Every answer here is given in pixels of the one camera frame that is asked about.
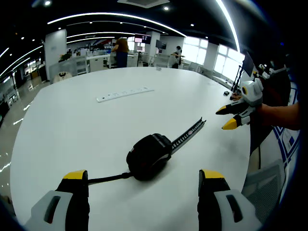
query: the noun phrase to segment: tape measure strap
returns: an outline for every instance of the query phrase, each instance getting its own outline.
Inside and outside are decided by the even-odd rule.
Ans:
[[[172,142],[172,154],[174,154],[180,147],[182,147],[189,139],[191,139],[204,125],[205,121],[202,118],[199,119],[194,125],[192,125],[186,132],[180,135]]]

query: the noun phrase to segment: led light strip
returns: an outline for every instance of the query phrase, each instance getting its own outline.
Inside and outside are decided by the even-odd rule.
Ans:
[[[67,42],[68,43],[72,43],[72,42],[79,42],[79,41],[84,41],[84,40],[91,40],[91,39],[114,39],[115,37],[97,37],[97,38],[84,38],[84,39],[79,39],[79,40],[74,40],[74,41],[70,41],[70,42]]]
[[[4,51],[4,52],[2,52],[2,54],[0,54],[0,58],[1,58],[1,56],[3,56],[3,55],[4,55],[4,53],[5,53],[5,52],[7,52],[7,51],[8,51],[8,49],[9,49],[9,47],[8,47],[7,49],[5,49],[5,51]]]
[[[130,15],[130,14],[124,14],[124,13],[106,13],[106,12],[101,12],[101,13],[80,13],[80,14],[74,14],[74,15],[71,15],[71,16],[66,16],[66,17],[63,17],[63,18],[58,18],[56,20],[53,20],[53,21],[50,21],[48,22],[47,24],[52,24],[52,23],[55,23],[55,22],[59,22],[59,21],[62,21],[64,19],[68,19],[68,18],[75,18],[75,17],[80,17],[80,16],[87,16],[87,15],[113,15],[113,16],[123,16],[123,17],[128,17],[128,18],[135,18],[135,19],[139,19],[139,20],[143,20],[143,21],[146,21],[146,22],[149,22],[149,23],[154,23],[156,25],[159,25],[159,26],[162,26],[164,28],[167,28],[169,30],[172,30],[184,37],[186,37],[185,34],[167,26],[167,25],[164,25],[162,23],[159,23],[159,22],[156,22],[156,21],[153,21],[153,20],[150,20],[150,19],[147,19],[147,18],[142,18],[142,17],[139,17],[139,16],[134,16],[134,15]]]
[[[72,37],[77,37],[77,36],[82,36],[82,35],[95,35],[95,34],[126,34],[126,35],[135,35],[134,33],[126,33],[126,32],[93,32],[93,33],[85,33],[85,34],[79,34],[79,35],[72,35],[66,37],[67,39],[72,38]]]
[[[11,65],[9,65],[1,74],[0,76],[3,75],[3,73],[5,73],[11,66],[13,66],[15,63],[17,63],[19,60],[21,60],[22,58],[24,58],[26,55],[30,54],[31,52],[41,48],[43,46],[39,46],[39,47],[36,47],[35,49],[33,49],[32,51],[29,51],[27,54],[24,54],[23,56],[21,56],[19,59],[17,59],[14,63],[12,63]]]
[[[229,13],[228,13],[228,11],[227,11],[225,5],[222,3],[222,1],[221,1],[221,0],[216,0],[216,2],[217,2],[217,4],[219,5],[219,7],[221,8],[222,12],[224,13],[224,15],[225,15],[225,17],[226,17],[226,19],[227,19],[227,21],[228,21],[228,23],[229,23],[229,26],[230,26],[230,28],[231,28],[231,31],[232,31],[232,33],[233,33],[233,37],[234,37],[234,40],[235,40],[237,52],[241,52],[239,40],[238,40],[238,38],[237,38],[236,31],[235,31],[235,27],[234,27],[234,25],[233,25],[233,22],[232,22],[232,20],[231,20],[231,17],[230,17],[230,15],[229,15]]]
[[[30,57],[29,58],[27,58],[26,60],[24,60],[23,62],[21,62],[20,64],[23,64],[25,61],[27,61],[28,59],[30,59]]]

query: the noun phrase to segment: human arm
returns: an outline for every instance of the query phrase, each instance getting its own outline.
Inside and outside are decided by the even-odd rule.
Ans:
[[[115,45],[115,47],[111,50],[111,52],[116,51],[119,48],[119,45]]]
[[[301,129],[299,103],[286,107],[270,107],[262,104],[257,107],[257,115],[253,120],[259,120],[264,126],[279,126],[291,130]]]
[[[177,54],[177,53],[173,53],[173,54],[171,54],[171,55],[174,55],[174,56],[177,56],[177,57],[184,57],[184,55],[179,55],[179,54]]]

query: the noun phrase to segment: window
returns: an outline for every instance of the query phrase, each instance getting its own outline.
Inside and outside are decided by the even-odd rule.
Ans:
[[[199,48],[196,46],[184,44],[182,55],[185,56],[184,59],[195,63],[198,56],[198,50]]]
[[[239,65],[243,64],[245,55],[229,47],[219,45],[214,70],[230,80],[235,80]]]
[[[208,40],[186,37],[183,45],[184,59],[191,61],[193,63],[198,63],[200,65],[204,64],[206,49],[208,45]]]
[[[198,57],[197,57],[197,63],[200,65],[203,65],[204,59],[206,56],[206,49],[199,49]]]
[[[208,41],[205,39],[202,39],[200,42],[200,47],[207,48],[207,45],[208,45]]]
[[[135,42],[134,42],[135,37],[129,37],[127,39],[127,44],[128,44],[128,49],[130,51],[133,51],[135,49]]]
[[[186,37],[184,43],[185,44],[190,44],[194,46],[199,46],[200,39],[199,38],[194,38],[194,37]]]
[[[225,64],[226,58],[222,55],[217,55],[216,63],[214,67],[214,71],[217,71],[218,73],[222,73],[223,66]]]
[[[219,45],[218,53],[227,55],[227,52],[228,52],[228,47]]]
[[[236,50],[229,48],[228,57],[234,59],[235,61],[237,61],[239,63],[243,63],[245,55],[237,52]]]

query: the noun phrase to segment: white cabinet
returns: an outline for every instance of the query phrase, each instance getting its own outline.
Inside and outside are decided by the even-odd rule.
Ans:
[[[104,58],[90,59],[90,72],[103,70]]]

